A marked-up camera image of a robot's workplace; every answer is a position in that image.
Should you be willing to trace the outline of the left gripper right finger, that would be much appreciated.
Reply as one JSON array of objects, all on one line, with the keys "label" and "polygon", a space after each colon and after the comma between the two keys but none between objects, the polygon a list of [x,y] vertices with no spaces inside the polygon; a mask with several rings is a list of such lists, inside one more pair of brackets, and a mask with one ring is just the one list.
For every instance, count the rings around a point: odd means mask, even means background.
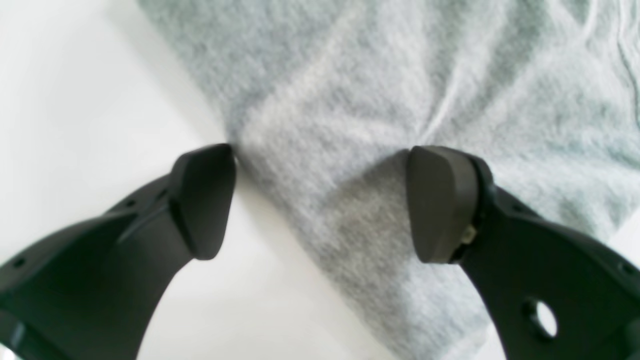
[{"label": "left gripper right finger", "polygon": [[407,156],[411,236],[424,264],[457,264],[508,360],[637,360],[639,269],[543,219],[495,185],[487,163],[445,146]]}]

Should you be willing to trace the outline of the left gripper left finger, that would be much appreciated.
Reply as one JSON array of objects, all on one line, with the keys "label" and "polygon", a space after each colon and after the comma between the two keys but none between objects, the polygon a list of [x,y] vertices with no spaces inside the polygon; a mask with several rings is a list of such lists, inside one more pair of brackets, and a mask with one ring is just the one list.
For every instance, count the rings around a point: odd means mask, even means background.
[{"label": "left gripper left finger", "polygon": [[181,155],[104,214],[34,242],[1,267],[1,345],[21,360],[135,360],[158,303],[226,235],[233,149]]}]

